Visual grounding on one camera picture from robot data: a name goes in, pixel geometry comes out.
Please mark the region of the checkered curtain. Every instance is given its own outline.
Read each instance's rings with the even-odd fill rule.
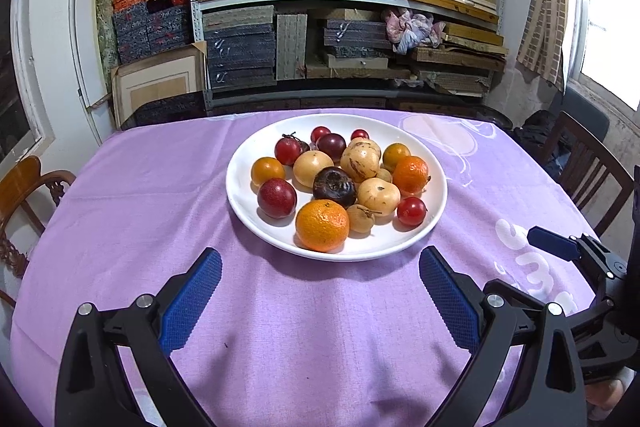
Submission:
[[[564,92],[562,40],[567,0],[531,0],[518,62]]]

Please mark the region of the table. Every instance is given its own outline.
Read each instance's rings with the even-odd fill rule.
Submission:
[[[258,128],[308,112],[136,128],[87,163],[33,252],[14,314],[16,388],[45,427],[78,305],[120,308],[155,294],[208,246],[222,254],[222,281],[172,360],[219,427],[422,427],[468,360],[418,277],[427,245],[480,287],[499,277],[569,314],[590,304],[578,270],[530,247],[526,231],[593,232],[559,185],[489,123],[316,110],[378,118],[423,140],[448,178],[442,219],[414,247],[364,263],[304,259],[255,237],[226,201],[226,165]],[[510,357],[480,425],[495,417],[514,368]],[[140,376],[129,376],[148,409]]]

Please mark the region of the white plate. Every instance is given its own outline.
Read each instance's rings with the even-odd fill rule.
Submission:
[[[319,253],[301,248],[294,242],[296,234],[295,214],[286,219],[271,219],[258,211],[256,189],[251,182],[251,167],[262,156],[273,156],[273,149],[282,134],[291,134],[309,140],[311,131],[324,125],[349,142],[351,133],[364,129],[370,139],[383,151],[395,142],[404,143],[412,155],[420,156],[429,166],[431,181],[422,194],[427,206],[427,217],[422,224],[408,229],[397,218],[376,224],[367,237],[348,237],[335,253]],[[291,182],[291,169],[287,168],[287,180]],[[303,192],[294,183],[298,193],[297,211],[313,198],[311,190]],[[447,181],[442,166],[419,140],[402,129],[372,118],[350,114],[308,114],[273,123],[251,135],[236,150],[226,170],[226,195],[236,216],[246,227],[267,243],[285,251],[322,261],[367,261],[404,250],[423,238],[438,222],[447,203]]]

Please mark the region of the silver screw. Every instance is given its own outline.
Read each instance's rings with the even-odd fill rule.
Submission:
[[[555,302],[549,302],[549,304],[546,305],[546,309],[548,309],[552,315],[562,315],[562,306]]]
[[[138,308],[149,308],[153,302],[154,298],[148,293],[145,293],[136,299],[136,306]]]
[[[489,303],[489,306],[492,308],[501,308],[504,306],[504,299],[495,293],[492,293],[486,298],[486,301]]]
[[[84,304],[80,304],[80,307],[78,308],[78,315],[88,315],[93,309],[94,307],[91,306],[90,303],[85,302]]]

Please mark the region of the tablecloth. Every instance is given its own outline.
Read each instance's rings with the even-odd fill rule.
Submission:
[[[271,247],[225,196],[225,169],[257,129],[310,111],[262,112],[135,128],[100,147],[33,251],[11,334],[16,388],[53,425],[58,367],[79,304],[126,307],[188,269],[205,247],[223,278],[172,360],[219,427],[422,427],[468,360],[418,276],[435,245],[482,287],[500,278],[568,314],[593,293],[572,264],[532,248],[529,227],[591,233],[561,187],[489,123],[382,110],[442,163],[449,200],[418,244],[364,263],[326,263]],[[124,353],[127,367],[130,352]],[[480,418],[491,421],[510,357]],[[129,371],[144,409],[140,376]]]

